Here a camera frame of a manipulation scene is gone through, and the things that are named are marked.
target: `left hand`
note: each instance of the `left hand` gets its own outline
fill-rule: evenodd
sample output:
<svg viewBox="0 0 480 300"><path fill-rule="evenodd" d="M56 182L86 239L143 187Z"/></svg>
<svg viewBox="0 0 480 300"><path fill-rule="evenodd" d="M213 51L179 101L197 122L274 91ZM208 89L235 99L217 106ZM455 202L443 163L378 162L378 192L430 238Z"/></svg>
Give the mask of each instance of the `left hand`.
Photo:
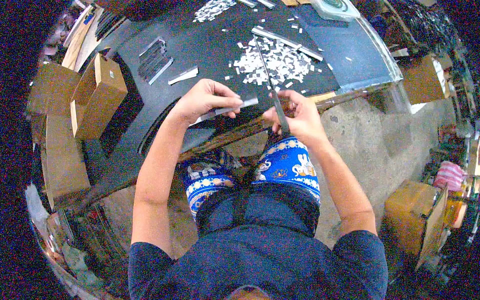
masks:
<svg viewBox="0 0 480 300"><path fill-rule="evenodd" d="M188 126L195 123L198 117L212 108L238 108L243 101L227 86L211 79L200 79L188 91L168 114ZM240 108L227 113L231 118L240 113Z"/></svg>

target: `scissors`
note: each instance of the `scissors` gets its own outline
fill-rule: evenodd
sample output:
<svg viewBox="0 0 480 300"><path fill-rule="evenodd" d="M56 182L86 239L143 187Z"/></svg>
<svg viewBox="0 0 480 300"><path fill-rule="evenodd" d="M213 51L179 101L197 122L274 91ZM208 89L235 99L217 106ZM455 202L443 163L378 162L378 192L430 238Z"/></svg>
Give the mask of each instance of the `scissors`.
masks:
<svg viewBox="0 0 480 300"><path fill-rule="evenodd" d="M267 66L265 64L264 57L262 56L262 52L260 51L260 47L258 47L258 42L257 42L257 36L253 35L253 39L255 40L255 44L257 45L257 50L258 54L260 54L260 60L262 61L262 64L265 69L265 73L267 74L267 79L268 83L272 87L272 96L273 96L273 104L275 106L276 114L278 115L278 119L280 120L280 126L282 127L282 133L289 135L290 134L290 128L288 127L288 122L287 118L285 117L285 112L283 111L282 104L280 103L280 99L278 99L278 94L276 93L276 90L273 88L274 85L272 84L272 81L270 79L270 75L268 74Z"/></svg>

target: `hand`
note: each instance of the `hand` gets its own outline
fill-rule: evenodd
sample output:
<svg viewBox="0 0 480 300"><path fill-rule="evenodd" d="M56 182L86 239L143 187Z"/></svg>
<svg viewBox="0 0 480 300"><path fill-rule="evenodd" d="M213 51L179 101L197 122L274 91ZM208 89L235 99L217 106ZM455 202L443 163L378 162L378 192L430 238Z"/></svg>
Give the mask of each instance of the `hand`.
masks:
<svg viewBox="0 0 480 300"><path fill-rule="evenodd" d="M240 96L227 86L211 79L200 79L175 105L168 114L177 118L185 125L197 121L198 117L206 114L212 108L238 108L242 105ZM231 118L240 113L240 108L228 112Z"/></svg>
<svg viewBox="0 0 480 300"><path fill-rule="evenodd" d="M312 143L329 143L317 106L312 100L292 90L280 91L278 96L290 99L288 108L293 111L294 118L287 117L287 122L292 135L307 147ZM274 123L272 130L281 134L280 120L275 107L264 112L263 118L272 121Z"/></svg>

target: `blue patterned pants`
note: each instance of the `blue patterned pants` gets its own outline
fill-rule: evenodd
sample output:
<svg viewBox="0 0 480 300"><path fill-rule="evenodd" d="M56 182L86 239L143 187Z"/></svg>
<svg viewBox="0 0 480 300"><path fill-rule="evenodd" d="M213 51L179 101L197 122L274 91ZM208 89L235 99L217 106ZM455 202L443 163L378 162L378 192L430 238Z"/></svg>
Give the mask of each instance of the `blue patterned pants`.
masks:
<svg viewBox="0 0 480 300"><path fill-rule="evenodd" d="M222 149L182 162L182 181L194 219L200 206L214 193L236 185L231 170L241 166ZM307 192L311 202L320 205L317 174L307 147L293 136L274 143L261 155L251 185L264 183L294 185Z"/></svg>

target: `concrete floor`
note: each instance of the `concrete floor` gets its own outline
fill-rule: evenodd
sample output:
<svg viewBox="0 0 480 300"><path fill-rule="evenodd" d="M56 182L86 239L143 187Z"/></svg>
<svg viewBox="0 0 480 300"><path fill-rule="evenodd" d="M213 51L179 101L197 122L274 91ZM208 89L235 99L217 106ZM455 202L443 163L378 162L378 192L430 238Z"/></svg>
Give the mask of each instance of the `concrete floor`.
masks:
<svg viewBox="0 0 480 300"><path fill-rule="evenodd" d="M366 99L357 98L335 106L321 116L330 142L357 177L369 197L380 227L387 197L405 179L418 180L429 149L437 145L437 128L455 122L451 102L427 104L415 115L385 114ZM235 156L259 153L266 133L231 144L227 149ZM328 193L320 166L312 159L321 186L323 204L315 237L333 247L340 235L340 219ZM134 187L103 199L104 209L113 230L126 251L132 232ZM185 194L174 180L170 195L170 222L176 256L182 256L196 241Z"/></svg>

